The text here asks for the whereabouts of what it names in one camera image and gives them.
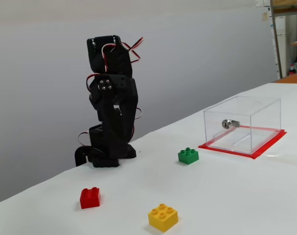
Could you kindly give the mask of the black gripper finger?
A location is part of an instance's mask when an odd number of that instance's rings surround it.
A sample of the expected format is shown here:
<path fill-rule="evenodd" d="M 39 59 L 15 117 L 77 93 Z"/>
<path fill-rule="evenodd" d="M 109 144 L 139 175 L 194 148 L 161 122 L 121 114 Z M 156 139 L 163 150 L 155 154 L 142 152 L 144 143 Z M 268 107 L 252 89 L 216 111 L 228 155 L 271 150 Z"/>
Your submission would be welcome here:
<path fill-rule="evenodd" d="M 103 104 L 100 109 L 103 124 L 103 137 L 109 158 L 126 157 L 126 138 L 122 118 L 113 105 Z"/>
<path fill-rule="evenodd" d="M 137 105 L 133 103 L 122 103 L 120 105 L 123 136 L 126 142 L 129 142 L 132 138 L 136 109 Z"/>

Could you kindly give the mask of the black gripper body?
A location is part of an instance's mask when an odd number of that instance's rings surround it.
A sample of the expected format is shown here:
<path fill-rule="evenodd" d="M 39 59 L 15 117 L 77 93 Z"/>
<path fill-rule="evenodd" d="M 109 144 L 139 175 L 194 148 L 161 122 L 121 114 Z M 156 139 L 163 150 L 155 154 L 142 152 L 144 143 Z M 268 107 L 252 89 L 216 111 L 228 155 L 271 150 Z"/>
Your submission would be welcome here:
<path fill-rule="evenodd" d="M 90 84 L 90 102 L 95 108 L 103 105 L 137 106 L 138 94 L 133 78 L 124 75 L 97 75 Z"/>

